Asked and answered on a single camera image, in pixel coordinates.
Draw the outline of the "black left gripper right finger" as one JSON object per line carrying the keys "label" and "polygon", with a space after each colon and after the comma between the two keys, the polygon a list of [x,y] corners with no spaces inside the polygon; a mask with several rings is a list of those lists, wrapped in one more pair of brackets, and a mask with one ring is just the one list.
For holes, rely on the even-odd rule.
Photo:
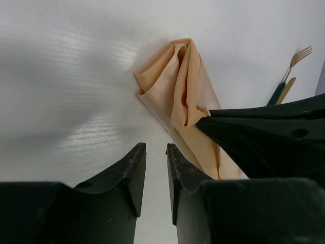
{"label": "black left gripper right finger", "polygon": [[324,189],[305,178],[214,180],[167,146],[179,243],[324,243]]}

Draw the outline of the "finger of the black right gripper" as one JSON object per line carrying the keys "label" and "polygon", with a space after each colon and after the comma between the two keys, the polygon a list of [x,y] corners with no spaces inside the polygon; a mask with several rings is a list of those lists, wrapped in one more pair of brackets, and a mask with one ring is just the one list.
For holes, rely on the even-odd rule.
{"label": "finger of the black right gripper", "polygon": [[248,109],[213,110],[197,128],[249,178],[303,177],[324,187],[324,95]]}

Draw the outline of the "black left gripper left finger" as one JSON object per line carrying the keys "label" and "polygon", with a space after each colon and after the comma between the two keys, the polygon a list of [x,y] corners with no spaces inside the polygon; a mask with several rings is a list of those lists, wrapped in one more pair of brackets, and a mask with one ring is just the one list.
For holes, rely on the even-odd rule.
{"label": "black left gripper left finger", "polygon": [[141,214],[146,145],[69,187],[1,183],[1,243],[133,243]]}

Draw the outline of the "peach cloth napkin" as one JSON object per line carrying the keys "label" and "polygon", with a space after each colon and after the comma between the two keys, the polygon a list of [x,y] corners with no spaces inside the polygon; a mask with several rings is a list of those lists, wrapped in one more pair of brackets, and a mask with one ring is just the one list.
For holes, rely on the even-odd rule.
{"label": "peach cloth napkin", "polygon": [[192,164],[213,179],[242,176],[231,157],[196,127],[220,103],[192,39],[171,41],[134,76],[140,99]]}

